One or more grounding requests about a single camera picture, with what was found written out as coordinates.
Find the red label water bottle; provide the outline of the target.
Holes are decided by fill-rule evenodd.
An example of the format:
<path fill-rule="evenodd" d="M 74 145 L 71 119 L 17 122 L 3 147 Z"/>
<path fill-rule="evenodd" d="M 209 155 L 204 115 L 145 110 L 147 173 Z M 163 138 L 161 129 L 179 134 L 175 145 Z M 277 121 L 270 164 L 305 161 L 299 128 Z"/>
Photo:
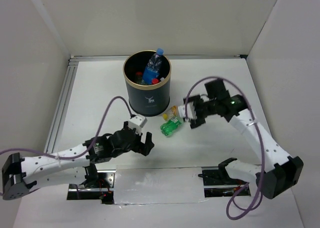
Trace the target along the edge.
<path fill-rule="evenodd" d="M 157 78 L 153 78 L 153 79 L 151 80 L 151 84 L 152 84 L 152 85 L 156 85 L 156 84 L 158 84 L 159 82 L 160 82 L 160 80 L 157 79 Z"/>

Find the blue label water bottle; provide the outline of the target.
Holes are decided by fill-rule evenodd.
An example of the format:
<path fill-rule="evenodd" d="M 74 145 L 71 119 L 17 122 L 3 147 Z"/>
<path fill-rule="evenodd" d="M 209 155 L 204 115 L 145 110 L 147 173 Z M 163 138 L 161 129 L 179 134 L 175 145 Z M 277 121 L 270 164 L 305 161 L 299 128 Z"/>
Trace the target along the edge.
<path fill-rule="evenodd" d="M 152 79 L 157 78 L 160 74 L 164 50 L 158 48 L 149 59 L 143 73 L 142 85 L 151 85 Z"/>

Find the red cap drink bottle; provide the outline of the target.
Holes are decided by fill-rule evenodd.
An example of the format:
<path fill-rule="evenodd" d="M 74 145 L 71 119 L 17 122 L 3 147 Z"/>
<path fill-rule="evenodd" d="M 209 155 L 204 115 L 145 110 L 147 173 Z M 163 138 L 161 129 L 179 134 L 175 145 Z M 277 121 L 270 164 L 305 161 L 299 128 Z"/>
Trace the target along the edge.
<path fill-rule="evenodd" d="M 143 79 L 143 73 L 142 72 L 136 72 L 136 74 L 135 74 L 135 78 L 134 78 L 134 82 L 136 83 L 136 84 L 141 84 L 141 82 L 142 82 L 142 79 Z"/>

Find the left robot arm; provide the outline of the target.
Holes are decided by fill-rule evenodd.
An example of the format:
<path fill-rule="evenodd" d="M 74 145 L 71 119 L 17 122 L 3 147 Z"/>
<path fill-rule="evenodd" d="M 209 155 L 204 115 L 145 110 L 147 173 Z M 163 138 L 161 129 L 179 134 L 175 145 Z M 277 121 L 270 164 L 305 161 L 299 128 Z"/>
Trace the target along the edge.
<path fill-rule="evenodd" d="M 59 184 L 94 187 L 99 181 L 96 164 L 109 162 L 129 151 L 149 155 L 154 147 L 152 134 L 146 133 L 145 142 L 141 138 L 140 128 L 126 121 L 114 134 L 106 133 L 49 156 L 23 157 L 13 153 L 1 169 L 2 198 L 18 199 L 42 187 Z"/>

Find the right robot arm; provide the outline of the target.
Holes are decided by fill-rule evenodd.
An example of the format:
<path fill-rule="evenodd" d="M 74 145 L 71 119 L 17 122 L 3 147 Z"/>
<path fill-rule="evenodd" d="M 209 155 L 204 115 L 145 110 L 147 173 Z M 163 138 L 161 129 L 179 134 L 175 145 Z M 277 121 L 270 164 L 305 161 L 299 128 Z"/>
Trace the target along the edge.
<path fill-rule="evenodd" d="M 248 142 L 261 161 L 261 165 L 244 163 L 229 158 L 218 165 L 218 178 L 224 184 L 239 179 L 255 183 L 262 195 L 273 199 L 296 185 L 304 163 L 282 149 L 255 118 L 244 95 L 231 96 L 222 79 L 205 83 L 207 100 L 201 95 L 184 98 L 178 107 L 180 117 L 195 129 L 206 118 L 218 115 L 224 118 Z"/>

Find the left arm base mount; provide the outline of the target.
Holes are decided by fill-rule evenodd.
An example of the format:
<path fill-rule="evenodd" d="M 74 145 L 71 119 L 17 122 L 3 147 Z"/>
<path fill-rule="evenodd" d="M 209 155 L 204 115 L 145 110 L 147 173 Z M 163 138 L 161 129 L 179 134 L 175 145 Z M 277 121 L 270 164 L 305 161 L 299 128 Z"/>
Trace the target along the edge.
<path fill-rule="evenodd" d="M 70 184 L 67 200 L 98 200 L 101 204 L 114 204 L 114 185 L 116 170 L 98 170 L 98 180 L 95 184 L 84 185 Z"/>

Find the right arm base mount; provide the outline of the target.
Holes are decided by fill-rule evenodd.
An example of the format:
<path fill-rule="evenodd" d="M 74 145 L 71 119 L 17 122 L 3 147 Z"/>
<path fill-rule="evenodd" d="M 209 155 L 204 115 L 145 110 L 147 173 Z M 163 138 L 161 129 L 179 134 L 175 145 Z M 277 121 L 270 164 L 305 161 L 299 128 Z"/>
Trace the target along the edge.
<path fill-rule="evenodd" d="M 202 167 L 198 177 L 202 179 L 205 198 L 231 197 L 246 183 L 238 179 L 222 178 L 217 166 Z"/>

